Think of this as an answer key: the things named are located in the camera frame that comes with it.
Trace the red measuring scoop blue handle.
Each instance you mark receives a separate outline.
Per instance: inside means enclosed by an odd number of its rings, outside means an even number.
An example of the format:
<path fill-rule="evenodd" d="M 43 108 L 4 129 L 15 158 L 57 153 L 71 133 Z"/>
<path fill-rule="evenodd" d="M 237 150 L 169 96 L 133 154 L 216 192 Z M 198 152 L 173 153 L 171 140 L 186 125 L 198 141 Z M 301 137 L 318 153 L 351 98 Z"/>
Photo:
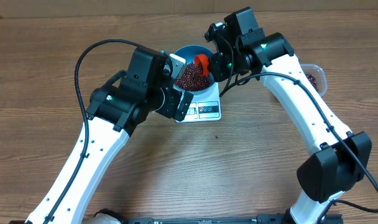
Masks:
<path fill-rule="evenodd" d="M 210 74 L 208 70 L 209 61 L 208 61 L 208 57 L 205 54 L 195 55 L 194 63 L 196 66 L 201 66 L 201 73 L 200 73 L 201 77 L 205 77 Z"/>

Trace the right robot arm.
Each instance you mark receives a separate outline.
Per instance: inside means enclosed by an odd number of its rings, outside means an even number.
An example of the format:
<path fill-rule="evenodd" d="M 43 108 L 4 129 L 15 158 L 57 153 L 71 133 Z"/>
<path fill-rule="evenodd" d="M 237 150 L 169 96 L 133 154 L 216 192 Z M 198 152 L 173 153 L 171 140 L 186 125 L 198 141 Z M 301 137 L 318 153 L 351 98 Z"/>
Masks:
<path fill-rule="evenodd" d="M 304 140 L 309 158 L 298 168 L 302 188 L 281 223 L 332 223 L 326 216 L 340 196 L 363 179 L 372 143 L 353 133 L 307 79 L 294 49 L 276 32 L 265 35 L 251 8 L 213 23 L 205 33 L 216 53 L 208 70 L 227 88 L 255 78 L 279 100 Z"/>

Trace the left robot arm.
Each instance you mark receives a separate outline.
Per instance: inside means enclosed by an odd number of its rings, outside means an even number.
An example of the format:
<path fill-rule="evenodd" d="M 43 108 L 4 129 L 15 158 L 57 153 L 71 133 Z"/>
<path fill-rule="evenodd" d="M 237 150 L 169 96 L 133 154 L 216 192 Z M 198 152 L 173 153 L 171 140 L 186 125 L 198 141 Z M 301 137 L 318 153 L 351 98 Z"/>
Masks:
<path fill-rule="evenodd" d="M 77 96 L 83 126 L 51 189 L 24 223 L 81 223 L 116 154 L 149 113 L 182 121 L 193 98 L 174 89 L 187 62 L 175 54 L 137 45 L 127 70 L 95 89 L 88 107 Z"/>

